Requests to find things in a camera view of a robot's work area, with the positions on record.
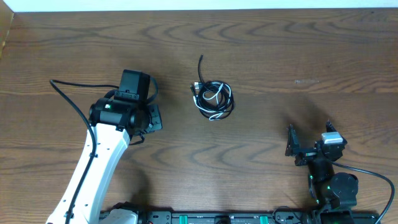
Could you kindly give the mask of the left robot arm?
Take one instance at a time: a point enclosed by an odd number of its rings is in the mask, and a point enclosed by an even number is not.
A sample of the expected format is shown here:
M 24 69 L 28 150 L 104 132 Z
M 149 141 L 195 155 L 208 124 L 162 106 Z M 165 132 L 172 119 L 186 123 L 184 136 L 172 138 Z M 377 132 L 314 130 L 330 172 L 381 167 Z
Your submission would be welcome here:
M 83 152 L 68 187 L 47 223 L 130 223 L 138 224 L 137 212 L 114 208 L 101 215 L 101 207 L 114 170 L 134 136 L 145 141 L 146 134 L 162 129 L 154 77 L 137 70 L 124 70 L 118 86 L 90 107 L 82 116 L 87 127 Z

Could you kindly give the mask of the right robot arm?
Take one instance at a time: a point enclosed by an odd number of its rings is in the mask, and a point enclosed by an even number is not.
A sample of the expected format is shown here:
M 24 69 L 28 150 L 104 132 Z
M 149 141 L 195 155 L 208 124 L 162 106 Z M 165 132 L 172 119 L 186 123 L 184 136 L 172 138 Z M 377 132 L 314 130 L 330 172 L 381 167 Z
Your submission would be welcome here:
M 326 122 L 326 132 L 312 147 L 301 147 L 294 127 L 288 127 L 285 155 L 294 157 L 296 166 L 308 167 L 308 190 L 318 204 L 302 215 L 302 223 L 354 222 L 351 208 L 357 205 L 358 178 L 333 169 L 346 145 L 347 140 L 330 121 Z

